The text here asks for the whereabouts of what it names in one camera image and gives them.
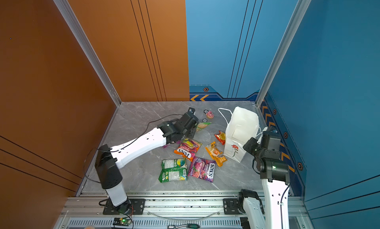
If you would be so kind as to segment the green chips bag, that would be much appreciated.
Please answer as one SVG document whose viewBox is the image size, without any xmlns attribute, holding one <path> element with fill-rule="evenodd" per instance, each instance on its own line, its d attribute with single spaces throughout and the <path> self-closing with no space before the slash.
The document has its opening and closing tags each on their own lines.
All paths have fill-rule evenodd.
<svg viewBox="0 0 380 229">
<path fill-rule="evenodd" d="M 199 132 L 203 129 L 205 129 L 206 127 L 208 127 L 211 123 L 210 122 L 201 122 L 197 125 L 197 129 L 196 129 L 196 132 Z"/>
</svg>

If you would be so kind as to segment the orange Fox's candy bag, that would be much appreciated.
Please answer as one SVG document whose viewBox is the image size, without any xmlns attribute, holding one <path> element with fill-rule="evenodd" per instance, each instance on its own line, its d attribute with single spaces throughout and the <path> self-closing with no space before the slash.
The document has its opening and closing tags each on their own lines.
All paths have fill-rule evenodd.
<svg viewBox="0 0 380 229">
<path fill-rule="evenodd" d="M 181 141 L 178 148 L 174 150 L 174 153 L 193 162 L 193 159 L 201 146 L 202 143 L 193 139 L 185 138 Z"/>
</svg>

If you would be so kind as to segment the white paper bag with flower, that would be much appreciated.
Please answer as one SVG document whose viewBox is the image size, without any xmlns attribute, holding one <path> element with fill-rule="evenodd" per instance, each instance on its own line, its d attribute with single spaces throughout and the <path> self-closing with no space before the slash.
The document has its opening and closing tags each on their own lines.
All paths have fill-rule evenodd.
<svg viewBox="0 0 380 229">
<path fill-rule="evenodd" d="M 218 108 L 218 112 L 227 122 L 224 155 L 240 163 L 246 154 L 243 146 L 252 137 L 258 136 L 259 117 L 256 113 L 241 107 L 236 107 L 234 111 Z"/>
</svg>

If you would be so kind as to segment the green white snack bag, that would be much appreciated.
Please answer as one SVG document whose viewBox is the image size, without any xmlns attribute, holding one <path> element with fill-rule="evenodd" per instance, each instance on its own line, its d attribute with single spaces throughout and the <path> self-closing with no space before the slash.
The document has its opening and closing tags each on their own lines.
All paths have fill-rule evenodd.
<svg viewBox="0 0 380 229">
<path fill-rule="evenodd" d="M 188 176 L 185 158 L 165 159 L 161 162 L 161 172 L 158 180 L 161 183 L 170 181 L 186 181 Z"/>
</svg>

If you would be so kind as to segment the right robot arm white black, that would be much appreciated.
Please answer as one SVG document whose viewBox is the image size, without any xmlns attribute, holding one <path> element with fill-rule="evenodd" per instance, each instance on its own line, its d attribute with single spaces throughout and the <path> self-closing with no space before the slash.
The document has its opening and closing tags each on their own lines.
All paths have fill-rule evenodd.
<svg viewBox="0 0 380 229">
<path fill-rule="evenodd" d="M 251 229 L 288 229 L 288 198 L 290 171 L 280 159 L 280 140 L 268 137 L 260 143 L 251 138 L 243 146 L 254 156 L 263 186 L 264 200 L 256 191 L 242 189 L 238 195 L 238 209 L 246 214 Z"/>
</svg>

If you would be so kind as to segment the purple Fox's candy bag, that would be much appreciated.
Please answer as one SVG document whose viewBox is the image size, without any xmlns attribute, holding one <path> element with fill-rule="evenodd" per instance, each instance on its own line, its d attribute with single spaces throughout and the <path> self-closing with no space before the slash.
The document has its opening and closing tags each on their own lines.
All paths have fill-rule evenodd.
<svg viewBox="0 0 380 229">
<path fill-rule="evenodd" d="M 190 165 L 188 176 L 213 182 L 216 166 L 215 160 L 207 160 L 195 156 Z"/>
</svg>

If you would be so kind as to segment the red yellow small snack packet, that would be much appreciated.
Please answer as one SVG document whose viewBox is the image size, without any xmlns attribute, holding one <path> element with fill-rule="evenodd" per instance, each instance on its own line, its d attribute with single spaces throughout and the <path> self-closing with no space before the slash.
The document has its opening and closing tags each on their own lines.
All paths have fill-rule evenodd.
<svg viewBox="0 0 380 229">
<path fill-rule="evenodd" d="M 219 133 L 215 134 L 216 139 L 222 144 L 225 145 L 226 143 L 226 135 L 224 132 L 219 131 Z"/>
</svg>

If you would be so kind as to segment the orange yellow snack pouch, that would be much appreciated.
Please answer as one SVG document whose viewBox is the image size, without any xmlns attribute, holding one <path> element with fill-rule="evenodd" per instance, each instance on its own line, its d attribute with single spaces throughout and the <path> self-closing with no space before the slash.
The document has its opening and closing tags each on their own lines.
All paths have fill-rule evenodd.
<svg viewBox="0 0 380 229">
<path fill-rule="evenodd" d="M 224 153 L 218 149 L 216 142 L 212 142 L 211 144 L 207 145 L 205 149 L 212 160 L 216 161 L 219 167 L 222 167 L 224 162 L 227 161 Z"/>
</svg>

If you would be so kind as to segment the green circuit board left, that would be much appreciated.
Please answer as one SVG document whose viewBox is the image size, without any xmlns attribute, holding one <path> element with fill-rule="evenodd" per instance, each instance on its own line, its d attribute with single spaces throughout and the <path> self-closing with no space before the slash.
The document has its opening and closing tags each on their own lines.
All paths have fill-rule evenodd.
<svg viewBox="0 0 380 229">
<path fill-rule="evenodd" d="M 132 229 L 133 223 L 129 218 L 114 218 L 112 222 L 113 229 Z"/>
</svg>

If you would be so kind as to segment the aluminium front rail frame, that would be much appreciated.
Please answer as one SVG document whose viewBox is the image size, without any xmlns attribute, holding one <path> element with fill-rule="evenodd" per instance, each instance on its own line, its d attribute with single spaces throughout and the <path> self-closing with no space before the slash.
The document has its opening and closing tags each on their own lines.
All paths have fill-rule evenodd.
<svg viewBox="0 0 380 229">
<path fill-rule="evenodd" d="M 104 193 L 84 193 L 67 199 L 56 229 L 116 229 L 117 219 L 132 219 L 127 229 L 166 229 L 169 225 L 198 224 L 202 229 L 247 229 L 245 214 L 232 214 L 238 191 L 130 192 L 136 203 L 133 213 L 105 209 Z"/>
</svg>

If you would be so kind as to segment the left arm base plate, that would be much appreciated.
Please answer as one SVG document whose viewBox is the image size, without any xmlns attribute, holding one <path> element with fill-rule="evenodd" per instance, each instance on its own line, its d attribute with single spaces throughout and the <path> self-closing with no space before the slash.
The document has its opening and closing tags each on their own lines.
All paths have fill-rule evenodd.
<svg viewBox="0 0 380 229">
<path fill-rule="evenodd" d="M 99 202 L 99 206 L 104 208 L 104 215 L 142 215 L 145 199 L 128 199 L 119 206 L 114 206 L 110 199 L 105 199 Z"/>
</svg>

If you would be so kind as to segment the green handled screwdriver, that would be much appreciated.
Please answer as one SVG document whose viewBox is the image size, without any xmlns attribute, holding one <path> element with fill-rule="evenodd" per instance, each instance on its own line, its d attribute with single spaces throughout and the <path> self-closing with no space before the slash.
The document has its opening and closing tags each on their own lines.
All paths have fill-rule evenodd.
<svg viewBox="0 0 380 229">
<path fill-rule="evenodd" d="M 198 224 L 169 225 L 167 229 L 200 229 Z"/>
</svg>

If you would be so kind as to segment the left aluminium corner post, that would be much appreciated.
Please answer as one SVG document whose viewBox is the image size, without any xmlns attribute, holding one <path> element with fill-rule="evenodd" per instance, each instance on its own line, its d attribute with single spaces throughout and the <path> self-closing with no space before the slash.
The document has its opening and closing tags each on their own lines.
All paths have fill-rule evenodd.
<svg viewBox="0 0 380 229">
<path fill-rule="evenodd" d="M 98 55 L 96 54 L 90 40 L 88 39 L 84 29 L 82 28 L 78 18 L 76 17 L 73 9 L 71 8 L 68 0 L 53 0 L 54 4 L 58 8 L 60 14 L 64 18 L 70 31 L 74 35 L 77 43 L 81 47 L 82 51 L 86 55 L 88 61 L 92 65 L 109 96 L 113 100 L 114 104 L 119 107 L 122 103 L 116 88 L 110 80 L 104 66 L 102 65 Z"/>
</svg>

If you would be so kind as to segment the aluminium corner post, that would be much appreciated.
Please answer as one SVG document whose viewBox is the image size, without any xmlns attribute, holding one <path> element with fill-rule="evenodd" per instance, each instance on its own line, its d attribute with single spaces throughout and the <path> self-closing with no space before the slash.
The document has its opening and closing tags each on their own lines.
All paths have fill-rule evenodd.
<svg viewBox="0 0 380 229">
<path fill-rule="evenodd" d="M 88 61 L 92 65 L 109 96 L 113 100 L 114 104 L 119 107 L 122 103 L 116 88 L 110 80 L 104 66 L 102 65 L 98 55 L 96 54 L 90 40 L 88 39 L 84 29 L 82 28 L 78 18 L 76 17 L 73 9 L 71 8 L 68 0 L 53 0 L 54 4 L 58 8 L 60 14 L 64 18 L 70 31 L 74 35 L 77 43 L 81 47 L 82 51 L 86 55 Z"/>
<path fill-rule="evenodd" d="M 312 0 L 298 0 L 255 101 L 260 107 Z"/>
</svg>

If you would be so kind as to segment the right aluminium corner post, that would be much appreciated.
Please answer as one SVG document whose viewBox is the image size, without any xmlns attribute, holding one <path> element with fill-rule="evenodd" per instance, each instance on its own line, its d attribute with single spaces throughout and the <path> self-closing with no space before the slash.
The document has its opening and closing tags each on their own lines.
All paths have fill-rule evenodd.
<svg viewBox="0 0 380 229">
<path fill-rule="evenodd" d="M 255 101 L 260 107 L 312 0 L 298 0 Z"/>
</svg>

